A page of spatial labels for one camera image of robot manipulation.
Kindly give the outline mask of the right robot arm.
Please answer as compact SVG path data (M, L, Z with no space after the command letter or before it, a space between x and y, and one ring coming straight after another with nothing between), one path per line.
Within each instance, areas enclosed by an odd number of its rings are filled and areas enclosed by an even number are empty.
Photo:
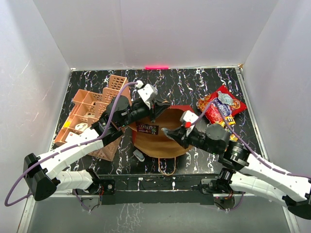
M194 146L219 156L223 169L218 179L203 186L207 191L251 193L277 202L300 218L311 218L310 178L294 175L231 141L220 125L209 125L204 133L184 126L162 131L184 148Z

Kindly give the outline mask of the red paper bag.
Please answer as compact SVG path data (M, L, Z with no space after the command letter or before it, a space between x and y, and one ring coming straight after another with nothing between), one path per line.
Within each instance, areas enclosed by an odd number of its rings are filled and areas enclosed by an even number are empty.
M129 125L132 129L132 140L134 146L149 157L156 158L158 162L161 159L176 159L178 156L184 155L192 146L183 148L177 142L167 138L162 128L174 130L181 126L180 118L182 114L190 110L194 112L190 105L172 105L166 109L163 115L159 116L154 123L149 117L145 117ZM158 135L137 132L139 123L159 126Z

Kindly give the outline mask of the purple M&M's packet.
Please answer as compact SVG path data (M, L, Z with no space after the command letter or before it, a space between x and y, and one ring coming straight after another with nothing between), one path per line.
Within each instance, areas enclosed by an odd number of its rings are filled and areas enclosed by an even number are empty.
M137 132L139 133L147 133L152 135L158 135L159 126L157 125L148 125L139 123L137 125Z

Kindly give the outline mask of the red candy bag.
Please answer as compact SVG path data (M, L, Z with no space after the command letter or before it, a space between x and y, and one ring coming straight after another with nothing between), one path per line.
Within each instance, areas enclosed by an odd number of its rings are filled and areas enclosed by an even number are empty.
M222 104L218 99L218 91L229 94L233 99L233 105ZM222 116L227 117L232 115L234 117L247 109L246 104L234 97L225 85L219 87L212 94L208 94L207 96L199 99L196 105L197 108L203 112L208 104L210 104L210 106L205 112L205 116L211 124L218 124L218 122L223 119Z

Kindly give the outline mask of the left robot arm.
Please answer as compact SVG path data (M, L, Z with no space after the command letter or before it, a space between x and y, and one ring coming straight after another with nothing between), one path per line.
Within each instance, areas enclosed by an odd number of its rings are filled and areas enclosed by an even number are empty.
M55 150L24 159L24 179L36 201L45 200L56 191L81 189L96 194L102 188L101 179L92 169L65 171L73 162L100 150L123 135L122 128L149 117L155 120L170 107L168 101L142 99L133 103L125 96L113 98L99 120L81 134Z

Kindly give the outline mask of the yellow M&M's packet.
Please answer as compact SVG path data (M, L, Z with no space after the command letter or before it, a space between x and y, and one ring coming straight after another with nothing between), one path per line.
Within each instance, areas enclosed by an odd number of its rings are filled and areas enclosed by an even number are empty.
M233 141L233 142L237 142L239 139L238 139L238 137L235 134L232 133L230 135L230 140Z
M229 126L235 126L236 125L236 121L234 120L234 117L232 115L225 116L225 120ZM227 125L223 119L221 119L221 121L218 122L218 124L220 124L223 128L227 127Z

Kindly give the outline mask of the light blue snack packet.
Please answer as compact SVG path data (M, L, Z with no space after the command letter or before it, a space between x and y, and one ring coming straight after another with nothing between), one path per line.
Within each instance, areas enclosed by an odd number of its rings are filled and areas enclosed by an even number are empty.
M167 129L167 128L162 128L161 130L163 131L164 134L167 134L167 133L170 131L170 130Z

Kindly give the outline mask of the silver grey candy wrapper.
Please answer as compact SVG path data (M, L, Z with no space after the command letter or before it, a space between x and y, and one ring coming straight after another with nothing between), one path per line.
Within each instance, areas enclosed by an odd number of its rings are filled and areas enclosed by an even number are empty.
M218 99L222 104L233 105L233 99L229 94L223 93L221 91L218 91L217 94Z

